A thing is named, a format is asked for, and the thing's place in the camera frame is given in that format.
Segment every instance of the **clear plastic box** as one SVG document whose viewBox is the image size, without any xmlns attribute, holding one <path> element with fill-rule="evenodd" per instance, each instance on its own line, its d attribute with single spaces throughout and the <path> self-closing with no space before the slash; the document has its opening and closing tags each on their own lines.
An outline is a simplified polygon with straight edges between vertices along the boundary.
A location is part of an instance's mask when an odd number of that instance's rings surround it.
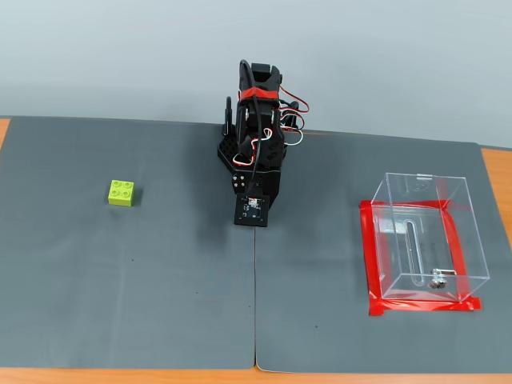
<svg viewBox="0 0 512 384">
<path fill-rule="evenodd" d="M 386 174 L 371 208 L 383 298 L 461 302 L 489 280 L 465 178 Z"/>
</svg>

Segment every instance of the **gray mat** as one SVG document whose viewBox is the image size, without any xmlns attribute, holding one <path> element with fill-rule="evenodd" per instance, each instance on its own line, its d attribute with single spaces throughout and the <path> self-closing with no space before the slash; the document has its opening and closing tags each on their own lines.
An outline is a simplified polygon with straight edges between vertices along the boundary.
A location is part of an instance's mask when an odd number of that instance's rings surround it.
<svg viewBox="0 0 512 384">
<path fill-rule="evenodd" d="M 465 176 L 490 272 L 483 310 L 368 315 L 358 204 L 385 172 Z M 288 150 L 269 227 L 256 229 L 263 370 L 512 372 L 512 256 L 476 144 L 308 135 Z"/>
<path fill-rule="evenodd" d="M 0 366 L 248 369 L 254 230 L 220 126 L 15 118 L 0 157 Z M 112 179 L 133 207 L 109 206 Z"/>
</svg>

